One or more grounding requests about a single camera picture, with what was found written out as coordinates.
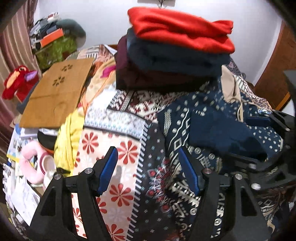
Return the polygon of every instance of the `brown cardboard box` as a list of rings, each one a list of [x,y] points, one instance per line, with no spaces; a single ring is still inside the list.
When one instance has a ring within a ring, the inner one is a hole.
[[[77,107],[93,58],[53,64],[36,86],[20,121],[24,128],[59,128]]]

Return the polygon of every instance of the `silver bolt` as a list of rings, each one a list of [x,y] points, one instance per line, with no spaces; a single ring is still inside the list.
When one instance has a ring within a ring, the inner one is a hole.
[[[91,174],[91,173],[92,173],[92,168],[88,167],[88,168],[86,168],[86,169],[84,170],[84,172],[85,172],[86,174]]]
[[[210,168],[205,168],[202,170],[205,174],[211,174],[212,170]]]
[[[61,177],[62,177],[62,175],[59,174],[59,173],[57,173],[56,175],[54,175],[54,179],[55,180],[59,180],[59,179],[61,179]]]
[[[255,170],[255,169],[256,169],[256,164],[250,163],[250,164],[249,164],[249,168],[251,168],[251,169],[254,169],[254,170]]]
[[[235,174],[235,178],[236,178],[237,180],[241,180],[241,179],[242,179],[242,175],[239,174],[239,173],[237,173],[237,174]]]
[[[252,183],[251,188],[258,191],[261,189],[261,186],[258,183]]]

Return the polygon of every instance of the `pink striped curtain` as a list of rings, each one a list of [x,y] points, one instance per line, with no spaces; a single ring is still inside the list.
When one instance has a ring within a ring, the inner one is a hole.
[[[27,0],[0,34],[0,93],[4,90],[4,80],[16,67],[25,65],[37,70],[41,75],[35,56],[31,51],[29,31],[33,26],[33,16],[37,0]],[[9,126],[18,114],[17,100],[0,99],[0,162],[5,161],[6,151],[13,129]]]

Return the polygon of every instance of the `orange box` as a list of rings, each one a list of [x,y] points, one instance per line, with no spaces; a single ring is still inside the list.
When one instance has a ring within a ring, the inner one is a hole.
[[[41,41],[41,47],[44,47],[51,43],[52,41],[62,37],[64,35],[63,29],[59,28],[56,31],[53,31],[52,33],[46,35]]]

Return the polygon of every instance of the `red stuffed toy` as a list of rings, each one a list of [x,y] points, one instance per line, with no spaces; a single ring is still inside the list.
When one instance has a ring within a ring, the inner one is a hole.
[[[3,99],[12,99],[14,94],[23,102],[30,89],[39,80],[38,71],[29,71],[26,66],[19,66],[4,81]]]

